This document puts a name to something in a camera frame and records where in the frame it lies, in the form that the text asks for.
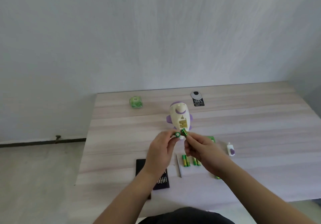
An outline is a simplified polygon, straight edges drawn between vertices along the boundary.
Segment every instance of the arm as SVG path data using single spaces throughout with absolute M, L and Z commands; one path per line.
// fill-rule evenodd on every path
M 189 133 L 185 152 L 220 177 L 258 224 L 315 224 L 236 165 L 209 138 Z
M 117 195 L 94 221 L 94 224 L 135 223 L 153 187 L 170 164 L 178 138 L 171 138 L 175 130 L 159 133 L 151 142 L 143 169 Z

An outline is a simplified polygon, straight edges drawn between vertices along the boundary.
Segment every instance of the hand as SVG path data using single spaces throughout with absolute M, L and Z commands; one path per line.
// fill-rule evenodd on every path
M 198 159 L 215 176 L 221 177 L 231 159 L 208 137 L 188 132 L 184 142 L 187 156 Z
M 172 138 L 177 130 L 160 132 L 151 142 L 143 170 L 159 180 L 171 162 L 174 146 L 179 138 Z

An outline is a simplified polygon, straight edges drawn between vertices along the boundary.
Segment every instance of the light wood grain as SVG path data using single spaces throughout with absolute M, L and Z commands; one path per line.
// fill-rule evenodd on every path
M 195 107 L 190 93 L 202 93 Z M 142 96 L 132 109 L 129 98 Z M 71 193 L 70 219 L 90 223 L 134 178 L 135 160 L 166 123 L 174 101 L 187 104 L 193 132 L 234 145 L 233 160 L 286 201 L 321 197 L 321 120 L 287 82 L 178 88 L 98 94 Z M 179 141 L 175 153 L 183 153 Z M 170 188 L 152 193 L 140 216 L 193 206 L 205 210 L 237 203 L 221 180 L 209 173 L 179 177 L 176 156 L 168 167 Z

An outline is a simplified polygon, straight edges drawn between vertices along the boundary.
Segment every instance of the round sticker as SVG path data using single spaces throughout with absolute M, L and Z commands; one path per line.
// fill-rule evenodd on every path
M 191 93 L 191 97 L 195 100 L 200 100 L 202 99 L 202 94 L 198 91 L 194 91 Z

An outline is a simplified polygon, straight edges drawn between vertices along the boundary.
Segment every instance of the forearm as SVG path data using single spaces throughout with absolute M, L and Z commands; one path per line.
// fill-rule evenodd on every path
M 135 223 L 157 179 L 144 169 L 118 194 L 94 224 Z
M 315 224 L 232 161 L 222 179 L 258 224 Z

